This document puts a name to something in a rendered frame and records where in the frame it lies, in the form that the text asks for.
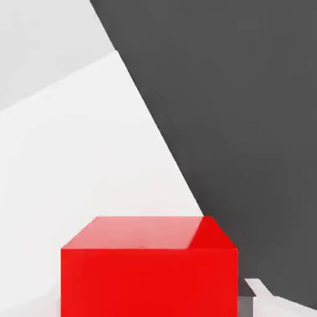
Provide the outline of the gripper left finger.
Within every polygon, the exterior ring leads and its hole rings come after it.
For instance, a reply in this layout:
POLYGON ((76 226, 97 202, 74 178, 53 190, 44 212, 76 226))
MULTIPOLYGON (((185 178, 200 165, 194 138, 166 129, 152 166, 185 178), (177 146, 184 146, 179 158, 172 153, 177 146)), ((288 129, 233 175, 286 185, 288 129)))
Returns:
POLYGON ((61 296, 56 284, 48 294, 0 312, 0 317, 61 317, 61 296))

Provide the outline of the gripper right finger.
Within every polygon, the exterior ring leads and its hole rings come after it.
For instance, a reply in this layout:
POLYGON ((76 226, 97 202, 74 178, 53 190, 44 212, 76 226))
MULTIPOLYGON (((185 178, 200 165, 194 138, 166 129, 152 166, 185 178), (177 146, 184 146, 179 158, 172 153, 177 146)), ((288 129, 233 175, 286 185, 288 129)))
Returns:
POLYGON ((317 310, 274 296, 260 279, 239 277, 238 317, 317 317, 317 310))

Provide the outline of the small red cube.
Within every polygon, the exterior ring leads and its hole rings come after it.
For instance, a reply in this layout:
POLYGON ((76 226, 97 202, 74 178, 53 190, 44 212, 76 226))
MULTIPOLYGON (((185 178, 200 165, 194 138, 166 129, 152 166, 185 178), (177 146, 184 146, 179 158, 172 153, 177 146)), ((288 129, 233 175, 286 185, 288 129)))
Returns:
POLYGON ((238 317, 238 250, 209 216, 97 217, 61 248, 61 317, 238 317))

